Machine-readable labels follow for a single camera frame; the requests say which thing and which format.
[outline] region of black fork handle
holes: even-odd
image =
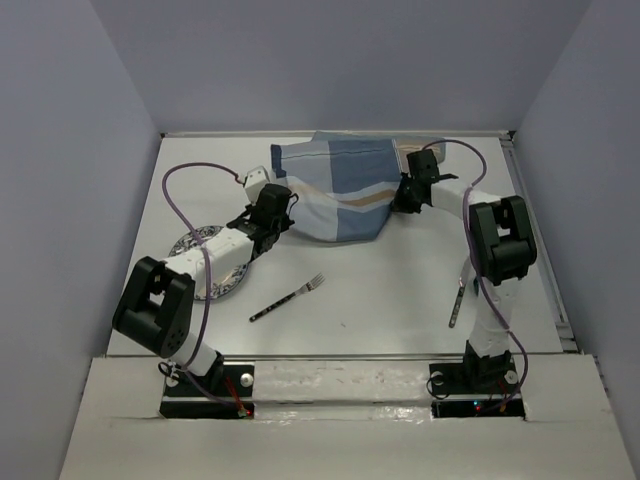
[[[287,295],[284,298],[281,298],[280,300],[278,300],[275,303],[272,303],[271,305],[269,305],[267,308],[265,308],[264,310],[260,310],[258,313],[256,313],[253,317],[249,318],[249,321],[251,323],[255,322],[256,320],[258,320],[260,317],[264,317],[267,313],[269,313],[271,310],[275,310],[276,308],[278,308],[280,305],[284,305],[285,303],[287,303],[289,300],[291,300],[292,298],[295,298],[296,296],[296,292],[290,293],[289,295]]]

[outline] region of patterned plate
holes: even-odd
[[[220,230],[222,230],[222,227],[220,227],[219,225],[210,225],[208,227],[196,228],[196,231],[205,241],[215,237],[218,233],[220,233]],[[175,257],[176,255],[184,253],[187,250],[190,250],[197,246],[198,242],[196,242],[196,239],[193,238],[193,235],[191,235],[191,233],[187,233],[186,235],[180,237],[180,240],[176,242],[176,244],[169,252],[169,256]],[[215,300],[216,298],[223,297],[238,285],[240,285],[240,282],[242,282],[248,270],[249,265],[240,265],[239,267],[236,267],[232,271],[230,271],[224,278],[224,280],[219,283],[214,283],[211,286],[211,299]],[[203,288],[202,291],[196,292],[194,299],[203,301],[205,299],[205,296],[206,293]]]

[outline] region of cloth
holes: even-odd
[[[276,178],[299,197],[291,210],[292,230],[326,242],[375,239],[391,213],[401,173],[408,170],[406,154],[432,140],[346,135],[272,145]],[[438,147],[444,145],[434,148],[441,162],[444,148]]]

